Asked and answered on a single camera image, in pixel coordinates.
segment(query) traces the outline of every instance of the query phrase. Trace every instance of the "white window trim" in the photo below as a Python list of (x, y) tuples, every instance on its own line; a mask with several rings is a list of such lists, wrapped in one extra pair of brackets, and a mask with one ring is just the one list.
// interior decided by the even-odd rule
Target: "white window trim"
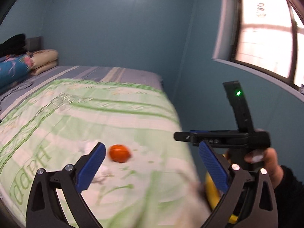
[(219, 59), (219, 51), (221, 48), (221, 43), (222, 43), (222, 38), (223, 38), (223, 31), (224, 31), (224, 26), (226, 23), (226, 10), (227, 10), (227, 0), (222, 0), (222, 5), (221, 5), (221, 17), (220, 17), (220, 21), (219, 21), (219, 25), (218, 25), (218, 33), (217, 33), (217, 39), (216, 39), (216, 43), (215, 43), (215, 48), (213, 51), (213, 56), (212, 56), (212, 60), (219, 62), (219, 63), (224, 63), (242, 70), (245, 70), (247, 72), (250, 72), (254, 75), (257, 75), (267, 81), (272, 82), (273, 84), (276, 84), (277, 86), (281, 87), (282, 89), (286, 90), (287, 92), (289, 92), (290, 94), (292, 94), (293, 96), (295, 96), (296, 98), (298, 98), (299, 100), (301, 100), (302, 102), (304, 102), (304, 95), (302, 95), (299, 91), (295, 90), (294, 88), (292, 88), (291, 86), (285, 84), (284, 82), (268, 75), (265, 74), (261, 71), (255, 70), (253, 68), (249, 68), (246, 67), (244, 65), (238, 64), (238, 63), (234, 63), (234, 62), (230, 62), (230, 61), (226, 61), (226, 60), (222, 60)]

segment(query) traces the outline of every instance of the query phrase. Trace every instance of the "black sleeve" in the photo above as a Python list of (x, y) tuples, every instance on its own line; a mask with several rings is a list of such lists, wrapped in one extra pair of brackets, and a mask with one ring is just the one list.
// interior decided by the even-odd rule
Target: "black sleeve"
[(293, 175), (291, 169), (282, 166), (284, 176), (275, 188), (279, 228), (302, 227), (304, 225), (304, 186)]

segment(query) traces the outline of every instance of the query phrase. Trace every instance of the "window frame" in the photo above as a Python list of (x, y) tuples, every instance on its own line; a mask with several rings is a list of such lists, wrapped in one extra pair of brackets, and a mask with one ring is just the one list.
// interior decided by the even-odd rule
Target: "window frame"
[(237, 0), (236, 2), (236, 11), (237, 11), (237, 17), (235, 18), (235, 24), (236, 24), (236, 30), (235, 30), (235, 35), (234, 35), (234, 40), (232, 42), (232, 48), (231, 48), (231, 54), (230, 54), (230, 61), (244, 65), (249, 68), (253, 68), (255, 70), (261, 71), (265, 74), (268, 74), (285, 84), (288, 84), (292, 88), (298, 90), (299, 87), (294, 84), (294, 79), (295, 79), (295, 73), (296, 73), (296, 67), (297, 67), (297, 58), (298, 58), (298, 39), (297, 39), (297, 23), (294, 19), (294, 15), (292, 12), (292, 5), (289, 2), (289, 0), (286, 0), (286, 3), (289, 8), (289, 14), (290, 14), (290, 19), (291, 19), (291, 33), (292, 33), (292, 56), (291, 56), (291, 65), (290, 65), (290, 72), (287, 78), (276, 74), (275, 72), (272, 72), (270, 70), (255, 66), (251, 63), (246, 63), (242, 61), (238, 61), (235, 59), (236, 52), (237, 52), (237, 47), (240, 39), (240, 28), (241, 28), (241, 20), (242, 20), (242, 11), (243, 11), (243, 0)]

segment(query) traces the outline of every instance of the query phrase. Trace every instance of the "orange ball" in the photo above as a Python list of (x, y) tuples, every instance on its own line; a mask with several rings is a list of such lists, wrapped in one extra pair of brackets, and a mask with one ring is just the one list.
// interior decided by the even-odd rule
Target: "orange ball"
[(110, 147), (109, 156), (114, 162), (125, 163), (131, 157), (131, 154), (126, 146), (113, 145)]

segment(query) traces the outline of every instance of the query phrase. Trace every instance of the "blue wall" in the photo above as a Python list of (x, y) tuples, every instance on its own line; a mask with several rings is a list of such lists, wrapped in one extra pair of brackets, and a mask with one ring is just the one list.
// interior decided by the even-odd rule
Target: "blue wall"
[[(184, 130), (234, 129), (223, 82), (239, 80), (256, 128), (271, 133), (279, 163), (304, 180), (304, 104), (279, 86), (247, 71), (213, 61), (221, 0), (198, 0), (185, 63), (174, 99)], [(205, 172), (192, 148), (201, 177)]]
[(46, 48), (61, 65), (153, 71), (171, 97), (193, 0), (53, 0), (44, 24)]
[(41, 36), (50, 1), (17, 0), (0, 26), (0, 43), (20, 33), (25, 33), (28, 38)]

